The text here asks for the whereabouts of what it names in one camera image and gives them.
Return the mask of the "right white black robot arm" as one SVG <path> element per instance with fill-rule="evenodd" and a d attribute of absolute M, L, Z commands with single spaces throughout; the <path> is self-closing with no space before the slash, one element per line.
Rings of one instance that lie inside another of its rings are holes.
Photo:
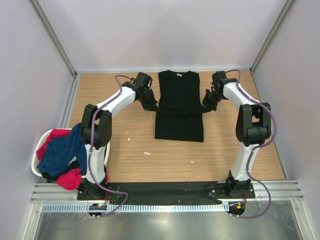
<path fill-rule="evenodd" d="M 240 199 L 253 192 L 251 171 L 259 149 L 271 136 L 271 106 L 249 95 L 239 78 L 228 78 L 225 71 L 217 71 L 212 75 L 211 88 L 206 90 L 200 112 L 216 111 L 222 100 L 231 101 L 238 110 L 235 135 L 239 149 L 225 182 L 210 183 L 206 189 L 213 200 Z"/>

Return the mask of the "black t shirt blue logo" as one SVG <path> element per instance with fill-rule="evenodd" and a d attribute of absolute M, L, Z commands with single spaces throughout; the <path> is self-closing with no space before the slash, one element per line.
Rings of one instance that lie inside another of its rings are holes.
<path fill-rule="evenodd" d="M 160 99 L 155 116 L 155 139 L 203 142 L 200 77 L 197 72 L 158 73 Z"/>

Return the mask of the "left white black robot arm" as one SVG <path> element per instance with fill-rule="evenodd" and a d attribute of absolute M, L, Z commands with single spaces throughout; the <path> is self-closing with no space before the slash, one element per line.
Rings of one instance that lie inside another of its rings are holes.
<path fill-rule="evenodd" d="M 87 154 L 87 171 L 80 183 L 78 200 L 101 200 L 108 192 L 106 162 L 109 157 L 113 118 L 126 106 L 139 101 L 146 111 L 158 110 L 153 79 L 139 72 L 136 77 L 116 75 L 119 90 L 107 100 L 84 108 L 80 133 Z"/>

